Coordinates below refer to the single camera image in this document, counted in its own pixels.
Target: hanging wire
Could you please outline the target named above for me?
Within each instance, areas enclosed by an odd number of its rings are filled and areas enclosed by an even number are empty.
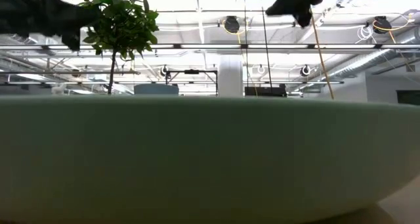
[[[266,29],[266,25],[265,25],[265,13],[264,13],[263,0],[261,0],[261,12],[262,12],[262,23],[264,24],[264,37],[265,37],[265,50],[266,50],[266,53],[267,53],[268,77],[270,78],[271,94],[273,94],[273,83],[272,83],[272,78],[271,78],[270,57],[268,55],[267,29]]]
[[[315,40],[316,40],[316,44],[318,46],[318,53],[320,54],[320,60],[321,60],[322,70],[324,71],[325,80],[327,81],[327,84],[328,84],[329,94],[331,95],[331,99],[334,100],[333,88],[331,87],[331,84],[329,82],[329,76],[328,76],[328,73],[327,73],[327,70],[326,70],[324,59],[322,58],[322,51],[321,51],[321,47],[320,47],[320,39],[318,38],[318,31],[316,30],[316,24],[315,24],[314,15],[312,15],[312,26],[314,27]]]
[[[243,0],[243,5],[244,5],[243,13],[245,15],[245,44],[247,45],[248,44],[248,33],[247,33],[247,25],[248,25],[247,24],[247,21],[248,21],[248,19],[247,19],[247,0]],[[248,91],[249,90],[249,76],[250,76],[250,74],[249,74],[249,67],[248,67],[249,66],[248,65],[248,47],[246,47],[246,49],[245,49],[245,55],[246,55],[246,62],[247,62],[247,91]],[[258,96],[256,85],[254,85],[254,88],[255,88],[255,94],[256,94],[256,96]]]

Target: black object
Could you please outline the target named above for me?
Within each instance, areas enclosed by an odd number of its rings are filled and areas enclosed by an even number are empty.
[[[75,77],[75,78],[79,78],[81,76],[81,74],[78,74],[78,72],[80,72],[80,70],[73,69],[72,72],[74,72],[74,74],[72,74],[72,76]]]
[[[392,29],[392,25],[391,23],[387,20],[386,16],[376,16],[375,17],[375,24],[373,25],[373,31],[377,34],[387,34],[390,30]]]
[[[266,14],[269,16],[291,14],[303,28],[310,24],[312,18],[310,6],[320,4],[322,1],[323,0],[277,0],[266,10]]]
[[[398,103],[420,106],[420,91],[418,90],[397,90]]]
[[[245,87],[245,96],[287,97],[285,85],[279,87]]]
[[[302,77],[308,77],[308,76],[309,76],[309,74],[310,74],[310,67],[309,67],[308,65],[303,66],[303,67],[301,68],[301,76],[302,76]]]
[[[168,71],[166,66],[164,66],[160,69],[160,75],[165,77],[165,79],[171,79],[172,78],[171,73]]]
[[[237,34],[240,29],[239,22],[236,20],[236,16],[227,16],[224,21],[224,28],[232,34]]]
[[[80,50],[80,28],[99,17],[98,7],[88,9],[61,0],[0,0],[0,34],[58,35],[73,51]]]

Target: small tree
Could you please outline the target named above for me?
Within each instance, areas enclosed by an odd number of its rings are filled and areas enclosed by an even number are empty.
[[[150,44],[158,43],[152,34],[158,31],[156,18],[158,13],[151,11],[147,0],[84,0],[82,6],[98,7],[101,11],[99,20],[88,27],[85,43],[93,44],[96,55],[104,50],[112,51],[112,65],[108,94],[112,93],[116,55],[124,61],[135,59],[137,51],[143,57],[144,50],[152,51]]]

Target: exposed ductwork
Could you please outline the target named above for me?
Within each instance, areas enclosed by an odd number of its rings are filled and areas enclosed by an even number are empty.
[[[404,32],[396,37],[396,42],[399,44],[420,44],[420,27],[415,27],[407,32]],[[385,44],[394,44],[393,41],[387,41]],[[356,56],[330,70],[329,77],[345,78],[356,75],[368,68],[377,66],[396,58],[399,53],[392,49],[378,50],[368,55]],[[313,81],[323,81],[325,76],[318,76],[312,79]],[[298,90],[302,90],[306,87],[312,87],[313,85],[305,85],[300,87]]]

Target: white wall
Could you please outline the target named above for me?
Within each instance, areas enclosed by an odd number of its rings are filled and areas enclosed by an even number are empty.
[[[420,71],[420,65],[416,66],[416,70]],[[406,72],[406,68],[402,67],[378,76],[367,74],[366,84],[369,102],[397,104],[397,90],[420,90],[420,72]]]
[[[367,102],[365,73],[358,74],[355,78],[345,80],[342,85],[332,85],[335,100],[343,102]],[[321,89],[321,93],[307,93],[304,97],[316,100],[331,100],[328,86]]]

